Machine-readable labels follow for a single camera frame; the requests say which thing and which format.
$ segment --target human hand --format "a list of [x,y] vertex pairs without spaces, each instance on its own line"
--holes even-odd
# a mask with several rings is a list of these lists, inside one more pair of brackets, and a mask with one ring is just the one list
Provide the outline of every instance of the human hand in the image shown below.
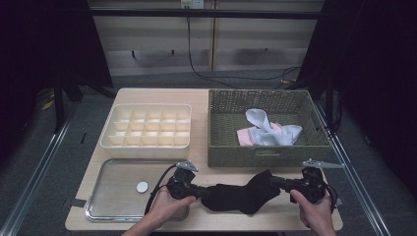
[[312,229],[313,235],[336,235],[331,219],[329,196],[324,196],[317,203],[312,204],[297,190],[291,190],[290,194],[300,206],[301,221]]
[[196,197],[194,196],[189,196],[182,200],[173,199],[169,194],[168,189],[163,186],[159,189],[149,213],[123,235],[149,235],[153,230],[159,228],[163,223],[174,216],[179,209],[190,205],[195,200]]

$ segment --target wooden table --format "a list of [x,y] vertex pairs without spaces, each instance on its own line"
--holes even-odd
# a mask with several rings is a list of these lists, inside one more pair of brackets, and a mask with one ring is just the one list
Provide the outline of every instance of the wooden table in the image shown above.
[[[208,89],[172,88],[123,88],[120,89],[113,106],[120,103],[187,103],[192,106],[191,141],[188,159],[200,171],[194,184],[211,186],[217,183],[245,185],[256,174],[266,168],[255,167],[208,167]],[[86,174],[76,195],[77,199],[88,200],[102,163],[109,154],[99,145],[95,147]],[[275,176],[301,178],[300,168],[272,168]],[[343,223],[337,209],[333,224],[339,230]],[[84,208],[72,206],[66,220],[69,230],[127,230],[133,223],[90,222]],[[188,217],[180,222],[166,222],[160,231],[291,231],[309,230],[299,219],[299,207],[289,201],[289,194],[281,194],[267,202],[256,214],[249,216],[240,211],[213,212],[200,201],[190,206]]]

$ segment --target metal tray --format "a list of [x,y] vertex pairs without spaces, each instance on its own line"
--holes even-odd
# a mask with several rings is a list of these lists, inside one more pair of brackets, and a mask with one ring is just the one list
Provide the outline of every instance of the metal tray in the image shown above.
[[[162,173],[172,164],[183,160],[148,161],[140,159],[109,159],[100,169],[91,197],[86,204],[86,218],[102,222],[133,222],[144,217],[148,199]],[[173,175],[169,171],[165,180]],[[137,191],[140,182],[149,184],[144,193]],[[188,208],[179,210],[172,220],[183,220]]]

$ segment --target black cloth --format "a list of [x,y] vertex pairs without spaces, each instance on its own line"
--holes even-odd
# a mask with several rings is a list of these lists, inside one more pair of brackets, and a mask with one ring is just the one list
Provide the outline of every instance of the black cloth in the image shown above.
[[213,211],[240,210],[245,214],[256,213],[267,201],[280,194],[278,188],[269,185],[269,170],[255,175],[247,185],[209,186],[211,191],[208,198],[202,199],[202,204]]

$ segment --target white ice cube tray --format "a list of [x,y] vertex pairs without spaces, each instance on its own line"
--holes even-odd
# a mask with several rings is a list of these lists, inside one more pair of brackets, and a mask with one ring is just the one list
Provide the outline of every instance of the white ice cube tray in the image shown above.
[[100,145],[115,158],[187,158],[191,106],[118,104],[110,111]]

